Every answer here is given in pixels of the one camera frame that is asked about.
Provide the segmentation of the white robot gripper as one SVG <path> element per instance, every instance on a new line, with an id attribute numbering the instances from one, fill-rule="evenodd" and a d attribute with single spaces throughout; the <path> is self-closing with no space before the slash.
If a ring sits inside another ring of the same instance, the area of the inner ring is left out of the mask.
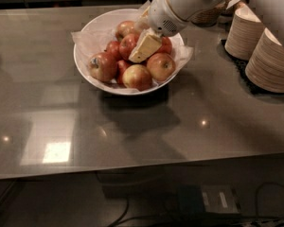
<path id="1" fill-rule="evenodd" d="M 144 9 L 134 22 L 134 29 L 142 33 L 136 47 L 130 54 L 129 60 L 140 63 L 149 58 L 161 47 L 161 34 L 172 37 L 187 25 L 187 21 L 180 19 L 174 13 L 168 0 L 152 0 L 150 8 Z"/>

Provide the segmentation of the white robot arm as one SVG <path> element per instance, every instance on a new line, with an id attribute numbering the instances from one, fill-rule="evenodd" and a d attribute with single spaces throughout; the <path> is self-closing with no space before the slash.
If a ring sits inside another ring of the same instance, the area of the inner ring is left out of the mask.
<path id="1" fill-rule="evenodd" d="M 225 0 L 152 0 L 146 16 L 135 23 L 139 30 L 152 28 L 163 36 L 174 36 L 192 23 L 192 18 Z M 284 48 L 284 0 L 240 0 L 280 41 Z"/>

